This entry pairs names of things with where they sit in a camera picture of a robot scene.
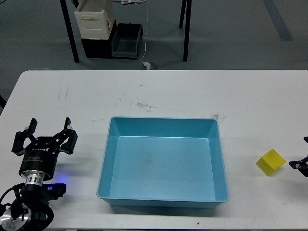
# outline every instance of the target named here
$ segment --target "white table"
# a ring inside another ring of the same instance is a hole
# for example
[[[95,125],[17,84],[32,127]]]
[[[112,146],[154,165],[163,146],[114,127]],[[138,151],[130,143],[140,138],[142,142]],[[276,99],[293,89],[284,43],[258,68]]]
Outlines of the white table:
[[[36,118],[35,136],[54,135],[66,117],[78,134],[61,153],[50,201],[53,229],[308,229],[308,179],[284,164],[266,176],[256,161],[274,148],[287,162],[308,154],[308,72],[28,71],[0,116],[0,194],[24,182],[15,132]],[[110,207],[96,196],[113,116],[216,118],[230,200],[216,209]],[[12,202],[13,193],[3,202]]]

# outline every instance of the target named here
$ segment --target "metal stand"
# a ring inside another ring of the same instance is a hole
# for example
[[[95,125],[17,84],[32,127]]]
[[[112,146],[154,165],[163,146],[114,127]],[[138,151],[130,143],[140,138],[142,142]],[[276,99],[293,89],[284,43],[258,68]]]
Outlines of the metal stand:
[[[75,5],[75,7],[77,8],[78,0],[72,0],[72,2]],[[64,17],[64,21],[65,21],[65,25],[66,25],[66,30],[67,30],[69,42],[71,44],[71,49],[72,49],[72,52],[73,52],[74,61],[75,61],[75,63],[78,63],[79,57],[78,57],[78,52],[77,52],[77,48],[76,48],[76,44],[75,44],[75,39],[74,39],[74,34],[73,34],[72,26],[71,26],[71,21],[69,19],[69,15],[68,15],[66,0],[60,0],[60,3],[61,3],[61,8],[62,8],[62,12],[63,12],[63,17]]]
[[[183,0],[182,9],[180,16],[180,25],[179,28],[183,28],[184,15],[186,11],[186,22],[185,22],[185,39],[184,39],[184,55],[183,61],[187,62],[188,57],[188,43],[189,43],[189,30],[191,24],[191,13],[192,13],[192,0]]]
[[[4,98],[2,98],[2,96],[0,95],[0,107],[4,108],[6,105],[6,101],[4,100]]]

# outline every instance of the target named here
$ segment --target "yellow block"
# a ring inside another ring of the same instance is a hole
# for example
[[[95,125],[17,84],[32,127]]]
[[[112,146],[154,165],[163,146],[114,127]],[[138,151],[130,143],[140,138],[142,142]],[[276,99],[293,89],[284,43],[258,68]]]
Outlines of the yellow block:
[[[258,160],[257,165],[269,176],[284,163],[285,159],[272,149]]]

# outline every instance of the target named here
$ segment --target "blue plastic bin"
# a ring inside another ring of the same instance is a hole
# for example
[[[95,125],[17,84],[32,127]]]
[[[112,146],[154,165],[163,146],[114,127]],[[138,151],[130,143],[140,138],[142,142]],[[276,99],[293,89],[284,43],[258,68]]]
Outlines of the blue plastic bin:
[[[214,208],[226,202],[218,122],[113,117],[97,196],[111,205]]]

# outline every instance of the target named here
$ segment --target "white box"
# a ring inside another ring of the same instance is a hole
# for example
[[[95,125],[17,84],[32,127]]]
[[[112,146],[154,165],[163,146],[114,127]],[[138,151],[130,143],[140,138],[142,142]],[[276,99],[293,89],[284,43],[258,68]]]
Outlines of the white box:
[[[115,22],[112,0],[83,0],[75,17],[82,38],[107,40]]]

